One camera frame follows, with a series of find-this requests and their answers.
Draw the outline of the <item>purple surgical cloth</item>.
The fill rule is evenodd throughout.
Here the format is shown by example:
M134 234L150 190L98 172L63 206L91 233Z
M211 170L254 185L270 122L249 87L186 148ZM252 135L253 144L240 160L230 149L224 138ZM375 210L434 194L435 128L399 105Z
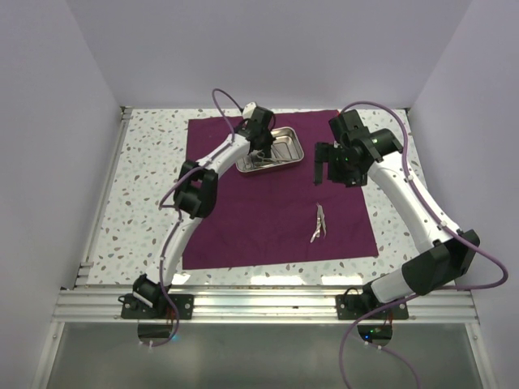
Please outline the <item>purple surgical cloth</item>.
M324 181L315 186L314 148L333 140L335 110L279 113L305 153L296 165L243 174L231 167L218 182L217 203L183 252L186 270L354 259L378 254L362 189ZM316 204L324 208L327 235L310 243Z

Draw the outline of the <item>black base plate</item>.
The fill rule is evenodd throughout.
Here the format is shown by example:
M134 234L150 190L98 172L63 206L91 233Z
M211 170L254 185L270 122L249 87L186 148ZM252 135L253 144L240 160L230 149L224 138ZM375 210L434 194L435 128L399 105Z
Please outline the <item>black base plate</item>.
M157 307L150 307L130 293L118 297L122 304L121 318L123 319L166 319L179 318L190 320L195 306L195 297L191 294L170 294L170 300L175 304L178 314L163 298L159 298Z
M363 294L343 293L335 296L335 307L339 320L356 320L373 310L379 309L383 305L383 303L372 301ZM406 320L409 317L407 305L404 303L403 305L397 305L378 311L370 316L369 319L392 318L393 320Z

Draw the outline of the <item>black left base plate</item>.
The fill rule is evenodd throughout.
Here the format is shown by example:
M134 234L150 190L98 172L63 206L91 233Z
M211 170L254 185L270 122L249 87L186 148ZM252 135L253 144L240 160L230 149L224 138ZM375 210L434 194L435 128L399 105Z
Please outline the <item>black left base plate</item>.
M175 304L178 314L163 298L159 298L157 307L150 307L130 293L118 297L122 304L121 318L123 319L166 319L179 318L190 320L195 306L195 297L191 294L170 294L170 300Z

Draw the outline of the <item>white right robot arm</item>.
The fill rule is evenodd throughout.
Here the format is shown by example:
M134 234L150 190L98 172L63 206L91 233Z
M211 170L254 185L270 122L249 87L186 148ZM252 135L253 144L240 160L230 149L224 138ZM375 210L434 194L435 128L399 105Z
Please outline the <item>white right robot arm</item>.
M405 222L418 256L362 288L365 315L379 318L390 303L411 294L424 296L469 269L480 245L474 230L463 231L428 194L407 162L409 141L389 129L370 131L355 110L328 122L333 143L315 145L314 183L324 179L346 187L369 180L384 192Z

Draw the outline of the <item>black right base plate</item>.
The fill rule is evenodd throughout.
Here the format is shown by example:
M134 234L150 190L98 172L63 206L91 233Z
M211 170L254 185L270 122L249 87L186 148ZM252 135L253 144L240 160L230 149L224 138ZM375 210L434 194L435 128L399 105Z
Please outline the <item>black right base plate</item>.
M335 307L339 320L356 320L373 310L379 309L383 305L383 303L372 301L363 294L343 293L335 296ZM392 318L393 320L406 320L409 317L407 305L404 303L403 305L397 305L378 311L370 316L369 319Z

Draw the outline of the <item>steel surgical scissors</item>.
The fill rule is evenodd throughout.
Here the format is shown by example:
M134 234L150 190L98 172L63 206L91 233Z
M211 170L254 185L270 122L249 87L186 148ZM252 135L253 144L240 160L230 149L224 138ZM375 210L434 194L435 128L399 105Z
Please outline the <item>steel surgical scissors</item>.
M280 164L285 162L284 159L267 157L263 152L254 152L245 158L245 167L247 169L259 169L267 165Z

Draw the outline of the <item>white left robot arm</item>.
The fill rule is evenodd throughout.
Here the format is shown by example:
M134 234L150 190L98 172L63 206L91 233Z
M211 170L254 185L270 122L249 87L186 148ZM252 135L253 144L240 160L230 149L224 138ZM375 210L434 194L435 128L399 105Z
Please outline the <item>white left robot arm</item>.
M255 103L242 110L242 124L231 126L225 140L206 156L186 160L178 181L159 202L159 208L177 212L158 258L133 284L132 295L150 318L160 318L169 307L168 289L191 236L217 203L219 178L252 152L268 156L274 142L270 125L275 114Z

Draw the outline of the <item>stainless steel instrument tray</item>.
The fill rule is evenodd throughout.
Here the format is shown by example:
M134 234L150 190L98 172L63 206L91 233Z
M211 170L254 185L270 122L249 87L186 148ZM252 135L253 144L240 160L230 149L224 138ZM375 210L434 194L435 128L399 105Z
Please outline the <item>stainless steel instrument tray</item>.
M280 169L296 165L304 159L305 153L298 139L295 130L292 127L285 126L271 130L275 140L271 147L271 156L284 159L285 162L274 165L267 165L259 169L247 169L245 167L245 158L235 163L237 171L243 174L262 173L269 169Z

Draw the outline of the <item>aluminium front frame rail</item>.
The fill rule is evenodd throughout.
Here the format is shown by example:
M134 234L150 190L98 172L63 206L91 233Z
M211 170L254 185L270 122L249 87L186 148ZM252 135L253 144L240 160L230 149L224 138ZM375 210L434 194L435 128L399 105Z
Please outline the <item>aluminium front frame rail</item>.
M120 323L123 288L79 288L61 291L51 319L56 323ZM268 323L332 324L337 322L333 287L190 287L194 309L189 324ZM473 324L478 314L468 292L439 291L407 303L410 317L403 324Z

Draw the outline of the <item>silver tweezers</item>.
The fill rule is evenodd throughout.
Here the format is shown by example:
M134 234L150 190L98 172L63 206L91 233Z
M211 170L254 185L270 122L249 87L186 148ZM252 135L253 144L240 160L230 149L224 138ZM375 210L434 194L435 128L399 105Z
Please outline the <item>silver tweezers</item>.
M316 204L317 213L316 213L316 231L315 236L320 237L323 235L324 237L327 235L327 226L325 221L324 208L320 203Z
M313 243L316 239L320 237L325 237L327 235L326 223L323 216L318 216L316 221L315 231L311 235L310 243Z

